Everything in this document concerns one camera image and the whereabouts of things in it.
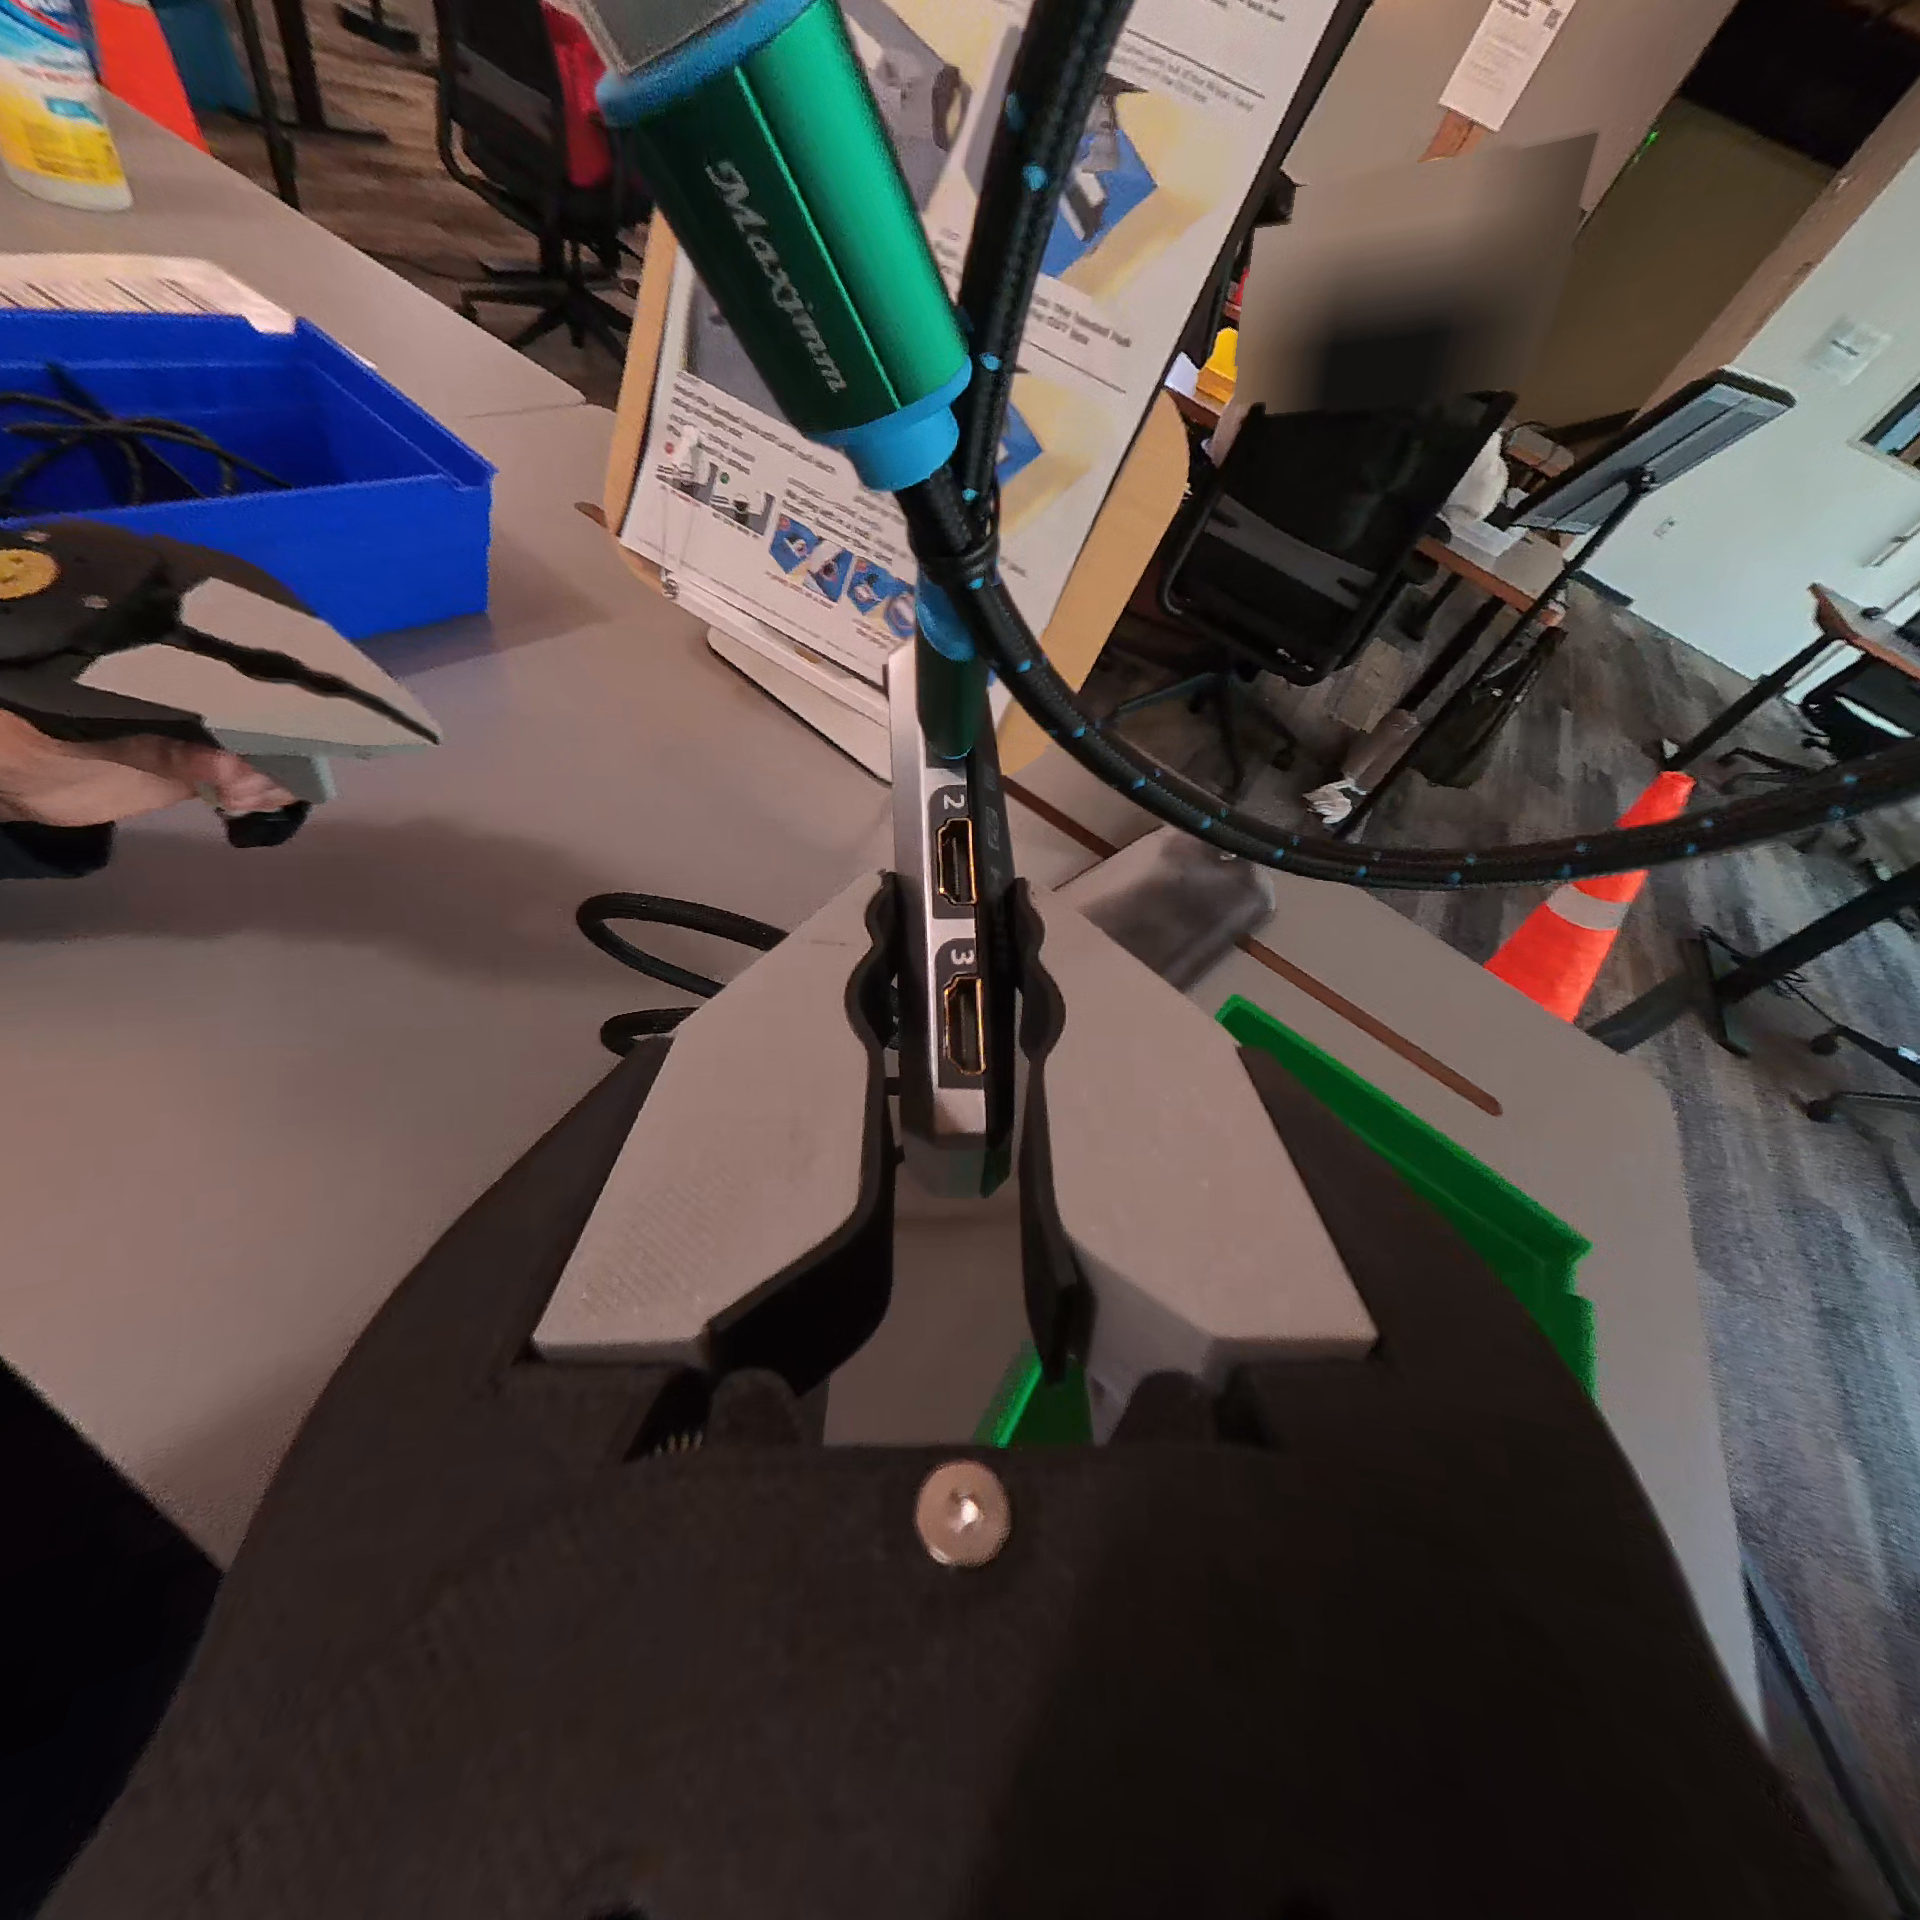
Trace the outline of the orange traffic cone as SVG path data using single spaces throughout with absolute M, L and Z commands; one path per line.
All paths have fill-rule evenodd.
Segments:
M 1487 973 L 1562 1022 L 1577 1022 L 1647 871 L 1559 884 L 1487 959 Z
M 175 58 L 151 2 L 85 2 L 107 96 L 208 152 Z

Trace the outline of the black panel on tripod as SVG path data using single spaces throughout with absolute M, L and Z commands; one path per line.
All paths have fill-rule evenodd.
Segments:
M 1555 548 L 1544 584 L 1526 588 L 1515 627 L 1452 688 L 1432 717 L 1414 723 L 1379 780 L 1336 825 L 1336 836 L 1355 836 L 1381 798 L 1405 778 L 1448 787 L 1472 784 L 1507 723 L 1526 704 L 1555 655 L 1562 629 L 1547 613 L 1564 613 L 1564 597 L 1595 551 L 1610 542 L 1647 497 L 1794 409 L 1795 395 L 1780 386 L 1738 368 L 1709 371 L 1635 419 L 1612 445 L 1577 459 L 1544 491 L 1526 497 L 1526 503 L 1501 509 L 1495 529 L 1534 542 L 1571 534 L 1574 544 Z

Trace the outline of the person's left hand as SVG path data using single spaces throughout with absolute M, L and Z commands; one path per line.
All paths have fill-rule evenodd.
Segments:
M 2 822 L 95 830 L 191 801 L 244 816 L 282 813 L 295 793 L 223 747 L 147 735 L 63 741 L 2 712 Z

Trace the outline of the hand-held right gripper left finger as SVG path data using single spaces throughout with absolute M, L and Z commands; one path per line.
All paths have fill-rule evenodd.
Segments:
M 544 1361 L 818 1390 L 890 1299 L 896 888 L 868 874 L 659 1053 L 537 1324 Z

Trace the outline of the white laminated paper sheet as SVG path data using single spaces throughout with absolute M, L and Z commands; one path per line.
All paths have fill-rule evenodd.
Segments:
M 141 252 L 7 252 L 7 314 L 141 314 L 244 320 L 295 332 L 298 317 L 205 258 Z

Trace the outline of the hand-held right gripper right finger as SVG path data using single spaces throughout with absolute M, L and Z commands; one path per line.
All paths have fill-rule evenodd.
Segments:
M 1045 1378 L 1124 1415 L 1153 1375 L 1357 1361 L 1379 1324 L 1234 1038 L 1018 883 L 1022 1299 Z

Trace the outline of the green plastic bin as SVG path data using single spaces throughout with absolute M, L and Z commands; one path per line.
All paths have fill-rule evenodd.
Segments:
M 1276 1061 L 1364 1139 L 1411 1191 L 1443 1211 L 1547 1335 L 1588 1399 L 1600 1399 L 1597 1308 L 1577 1283 L 1577 1269 L 1595 1250 L 1588 1235 L 1256 1003 L 1229 995 L 1214 1022 L 1238 1044 Z M 1025 1341 L 1004 1371 L 974 1441 L 983 1446 L 1090 1442 L 1090 1383 L 1084 1371 L 1067 1369 L 1061 1380 L 1048 1380 L 1035 1344 Z

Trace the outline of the wipes canister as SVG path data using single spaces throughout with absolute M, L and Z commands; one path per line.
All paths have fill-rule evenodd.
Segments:
M 2 172 L 51 206 L 130 209 L 74 2 L 2 2 Z

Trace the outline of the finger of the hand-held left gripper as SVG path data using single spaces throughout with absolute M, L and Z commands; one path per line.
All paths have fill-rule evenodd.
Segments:
M 336 692 L 260 682 L 240 667 L 164 642 L 93 664 L 77 682 L 200 714 L 217 743 L 305 804 L 329 804 L 344 773 L 352 778 L 385 757 L 424 753 L 440 741 L 424 704 L 364 646 L 350 639 L 326 646 L 316 669 L 369 695 L 380 707 Z
M 329 624 L 236 582 L 180 597 L 173 646 L 194 661 L 191 702 L 218 735 L 440 737 L 424 704 Z

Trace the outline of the silver hub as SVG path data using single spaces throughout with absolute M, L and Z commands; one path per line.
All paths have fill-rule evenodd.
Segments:
M 898 1113 L 906 1162 L 938 1197 L 994 1196 L 1016 1155 L 1016 852 L 995 731 L 963 762 L 925 741 L 917 642 L 884 667 L 898 901 Z

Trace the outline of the red bag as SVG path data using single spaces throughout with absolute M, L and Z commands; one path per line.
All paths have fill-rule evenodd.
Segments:
M 542 2 L 542 24 L 560 65 L 566 178 L 581 191 L 603 189 L 613 172 L 612 141 L 598 109 L 603 62 L 574 13 L 560 2 Z

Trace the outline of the black office chair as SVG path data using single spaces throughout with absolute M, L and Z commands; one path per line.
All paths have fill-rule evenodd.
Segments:
M 1397 600 L 1414 548 L 1513 413 L 1513 392 L 1384 412 L 1255 405 L 1170 529 L 1160 609 L 1202 637 L 1206 667 L 1142 704 L 1208 707 L 1240 798 L 1238 723 L 1255 682 L 1320 686 Z
M 581 191 L 566 178 L 563 91 L 542 2 L 439 2 L 439 152 L 444 172 L 527 233 L 527 269 L 481 269 L 455 298 L 530 311 L 514 350 L 566 332 L 574 350 L 628 354 L 630 314 L 612 299 L 628 280 L 628 235 L 643 233 L 653 195 L 632 144 L 612 129 L 612 184 Z

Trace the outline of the blue plastic bin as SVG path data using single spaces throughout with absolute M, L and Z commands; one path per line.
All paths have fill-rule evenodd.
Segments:
M 56 474 L 72 491 L 2 516 L 2 532 L 87 520 L 218 548 L 352 639 L 490 608 L 494 466 L 312 323 L 7 311 L 2 392 L 49 392 L 46 361 L 101 405 L 196 425 L 295 485 L 124 509 L 72 464 Z

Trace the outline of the printed instruction sheet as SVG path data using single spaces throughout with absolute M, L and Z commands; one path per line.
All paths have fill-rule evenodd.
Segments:
M 1025 2 L 841 2 L 958 298 Z M 1161 392 L 1332 2 L 1134 2 L 1043 246 L 999 427 L 999 573 L 1048 620 Z M 775 409 L 683 253 L 621 542 L 735 618 L 880 682 L 910 637 L 898 507 Z

